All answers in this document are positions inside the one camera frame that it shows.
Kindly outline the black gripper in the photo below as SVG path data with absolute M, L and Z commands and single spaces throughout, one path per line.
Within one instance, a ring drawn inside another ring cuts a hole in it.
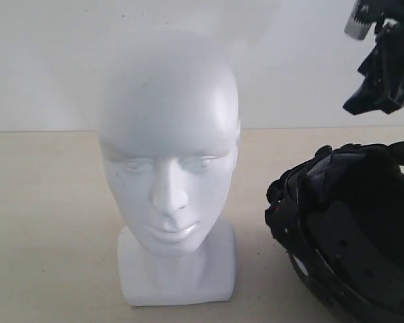
M 359 22 L 374 24 L 375 46 L 358 71 L 361 86 L 343 104 L 356 116 L 404 107 L 404 1 L 360 1 Z

